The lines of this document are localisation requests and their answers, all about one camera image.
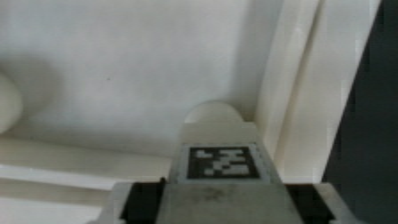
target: white surface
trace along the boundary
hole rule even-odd
[[[116,182],[158,181],[169,167],[155,156],[0,138],[0,178],[111,190]]]
[[[322,180],[379,2],[324,1],[274,156],[285,182]]]
[[[27,110],[13,136],[171,156],[185,115],[253,119],[281,0],[0,0],[0,68]]]
[[[89,224],[109,192],[0,179],[2,224]]]
[[[0,134],[13,127],[22,116],[22,93],[9,78],[0,73]]]
[[[320,0],[286,0],[267,61],[256,125],[274,158]]]

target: rounded white object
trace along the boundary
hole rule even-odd
[[[0,134],[13,127],[23,110],[22,93],[16,85],[0,74]]]
[[[196,106],[185,118],[185,123],[244,122],[242,116],[230,104],[208,102]]]

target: white object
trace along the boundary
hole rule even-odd
[[[0,179],[2,224],[89,224],[109,192]]]
[[[230,123],[244,122],[235,108],[222,102],[203,103],[189,113],[185,123]]]
[[[240,141],[244,143],[251,142],[253,145],[237,144],[237,136],[240,136]],[[292,196],[281,183],[262,139],[258,138],[254,124],[246,122],[185,124],[180,142],[160,200],[157,224],[302,223]],[[215,156],[224,154],[222,152],[237,155],[238,151],[244,152],[249,148],[251,156],[246,155],[246,158],[254,160],[254,165],[246,162],[237,164],[235,168],[231,167],[233,169],[224,169],[226,172],[219,174],[208,172],[212,161],[201,157],[203,153],[194,158],[196,152],[206,151]],[[253,170],[263,171],[270,175],[269,181],[251,175]],[[228,178],[230,174],[244,175],[246,178]],[[331,224],[361,224],[333,186],[324,184],[315,187],[336,218]],[[100,218],[93,224],[125,222],[121,212],[130,189],[132,184],[116,184]]]
[[[322,180],[379,3],[288,0],[285,4],[297,4],[297,20],[285,24],[281,17],[256,122],[288,183]]]
[[[0,139],[0,178],[111,190],[116,182],[155,181],[171,159]]]
[[[0,73],[0,134],[13,127],[23,110],[22,94],[15,83]]]

